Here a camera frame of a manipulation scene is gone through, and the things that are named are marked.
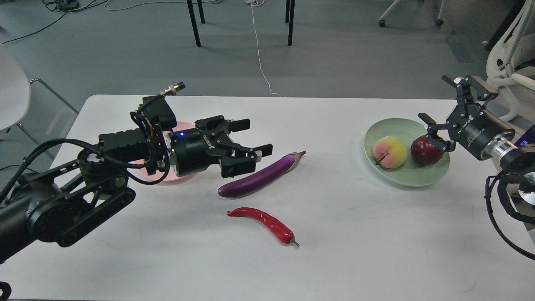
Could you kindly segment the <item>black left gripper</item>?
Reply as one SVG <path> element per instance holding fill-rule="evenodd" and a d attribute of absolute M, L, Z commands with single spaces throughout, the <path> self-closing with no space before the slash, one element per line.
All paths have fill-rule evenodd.
<path fill-rule="evenodd" d="M 224 179 L 255 172 L 256 164 L 273 153 L 273 145 L 231 147 L 229 134 L 249 128 L 249 119 L 176 122 L 169 133 L 170 163 L 176 177 L 203 172 L 211 165 L 220 165 Z"/>

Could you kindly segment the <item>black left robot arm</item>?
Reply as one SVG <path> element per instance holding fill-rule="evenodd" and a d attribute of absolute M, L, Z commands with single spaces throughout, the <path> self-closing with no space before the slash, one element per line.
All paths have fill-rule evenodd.
<path fill-rule="evenodd" d="M 184 88 L 180 82 L 144 97 L 130 113 L 136 129 L 99 135 L 96 144 L 49 140 L 25 157 L 1 191 L 1 263 L 37 240 L 72 246 L 132 203 L 130 179 L 155 185 L 169 173 L 184 177 L 211 165 L 225 179 L 253 173 L 272 154 L 271 144 L 232 141 L 232 132 L 250 128 L 248 119 L 218 115 L 175 131 L 166 97 Z"/>

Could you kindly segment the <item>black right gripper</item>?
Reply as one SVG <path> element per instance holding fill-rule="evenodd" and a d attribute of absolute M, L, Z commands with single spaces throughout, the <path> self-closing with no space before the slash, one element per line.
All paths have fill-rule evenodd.
<path fill-rule="evenodd" d="M 426 124 L 426 140 L 434 147 L 443 152 L 453 152 L 458 142 L 477 160 L 484 161 L 491 158 L 492 151 L 488 148 L 497 136 L 507 140 L 514 138 L 515 130 L 486 110 L 487 103 L 499 95 L 495 88 L 479 76 L 453 78 L 443 75 L 442 80 L 455 88 L 457 93 L 457 106 L 446 123 L 439 124 L 428 114 L 418 114 Z M 452 140 L 443 139 L 438 134 L 441 130 L 448 130 Z"/>

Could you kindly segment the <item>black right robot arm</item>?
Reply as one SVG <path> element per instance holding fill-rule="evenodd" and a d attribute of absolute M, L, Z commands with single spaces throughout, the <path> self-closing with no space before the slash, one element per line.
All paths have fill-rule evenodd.
<path fill-rule="evenodd" d="M 443 152 L 452 152 L 459 144 L 477 160 L 497 160 L 501 170 L 485 181 L 484 200 L 489 219 L 512 249 L 533 260 L 533 253 L 514 244 L 497 225 L 491 196 L 496 191 L 501 206 L 510 217 L 534 225 L 534 217 L 516 211 L 507 192 L 507 187 L 512 184 L 518 185 L 523 199 L 534 192 L 534 147 L 515 145 L 512 142 L 515 130 L 487 110 L 487 103 L 498 96 L 498 91 L 487 82 L 470 75 L 458 78 L 444 75 L 443 80 L 456 89 L 456 106 L 442 124 L 427 114 L 418 114 L 427 127 L 426 140 Z"/>

